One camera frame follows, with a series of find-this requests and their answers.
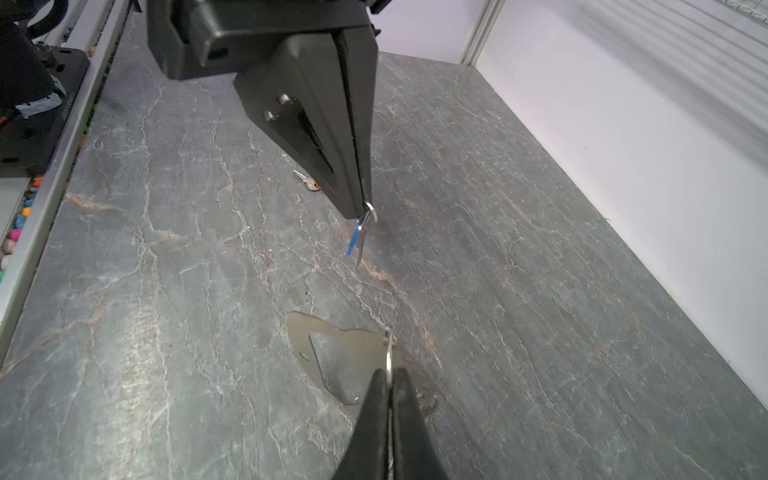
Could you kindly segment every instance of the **colorful pebble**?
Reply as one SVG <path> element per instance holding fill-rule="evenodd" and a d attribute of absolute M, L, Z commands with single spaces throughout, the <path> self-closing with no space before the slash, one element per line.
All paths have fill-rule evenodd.
<path fill-rule="evenodd" d="M 3 239 L 2 244 L 0 244 L 0 250 L 6 255 L 14 253 L 16 251 L 16 242 L 10 238 L 5 238 Z"/>

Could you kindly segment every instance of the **metal plate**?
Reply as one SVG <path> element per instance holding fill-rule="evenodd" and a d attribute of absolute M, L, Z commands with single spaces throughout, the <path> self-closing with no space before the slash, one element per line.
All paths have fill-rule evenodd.
<path fill-rule="evenodd" d="M 315 316 L 300 312 L 291 312 L 287 318 L 288 340 L 293 347 L 296 361 L 304 368 L 306 374 L 317 388 L 330 397 L 342 403 L 342 408 L 350 414 L 359 410 L 362 402 L 344 403 L 336 398 L 323 381 L 323 371 L 317 358 L 315 346 L 310 338 L 313 334 L 323 334 L 330 337 L 337 346 L 345 350 L 345 354 L 364 386 L 368 386 L 373 373 L 386 366 L 387 339 L 384 333 L 368 330 L 341 330 Z M 400 345 L 392 346 L 392 368 L 402 367 L 411 376 L 414 393 L 419 401 L 419 408 L 426 418 L 437 408 L 439 391 L 435 382 L 429 377 L 424 367 L 406 349 Z"/>

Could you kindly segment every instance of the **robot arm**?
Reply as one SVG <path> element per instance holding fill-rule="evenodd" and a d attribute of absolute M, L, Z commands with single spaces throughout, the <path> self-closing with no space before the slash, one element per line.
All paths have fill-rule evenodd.
<path fill-rule="evenodd" d="M 237 72 L 248 118 L 348 219 L 371 201 L 378 47 L 389 0 L 155 0 L 149 45 L 169 78 Z"/>

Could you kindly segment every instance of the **silver key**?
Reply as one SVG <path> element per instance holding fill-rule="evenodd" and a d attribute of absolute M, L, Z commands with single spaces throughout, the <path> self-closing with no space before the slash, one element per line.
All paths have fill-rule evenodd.
<path fill-rule="evenodd" d="M 362 262 L 362 246 L 366 241 L 366 235 L 368 234 L 368 225 L 371 223 L 371 217 L 373 217 L 373 223 L 379 222 L 379 215 L 376 214 L 376 209 L 373 208 L 373 205 L 371 205 L 369 202 L 366 202 L 366 206 L 368 207 L 368 211 L 366 212 L 365 218 L 362 219 L 362 223 L 360 224 L 359 232 L 357 233 L 357 264 L 360 265 Z"/>
<path fill-rule="evenodd" d="M 313 180 L 311 177 L 307 177 L 306 175 L 302 174 L 298 170 L 293 171 L 298 178 L 301 179 L 302 182 L 306 185 L 307 188 L 309 188 L 313 192 L 317 192 L 320 190 L 320 187 L 318 187 L 317 182 Z"/>

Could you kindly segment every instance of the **black cable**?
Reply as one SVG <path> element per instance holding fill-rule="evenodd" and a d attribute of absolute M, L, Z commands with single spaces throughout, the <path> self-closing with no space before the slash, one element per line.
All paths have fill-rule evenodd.
<path fill-rule="evenodd" d="M 51 11 L 39 22 L 27 27 L 27 35 L 30 39 L 45 35 L 64 20 L 67 15 L 69 0 L 53 0 Z"/>

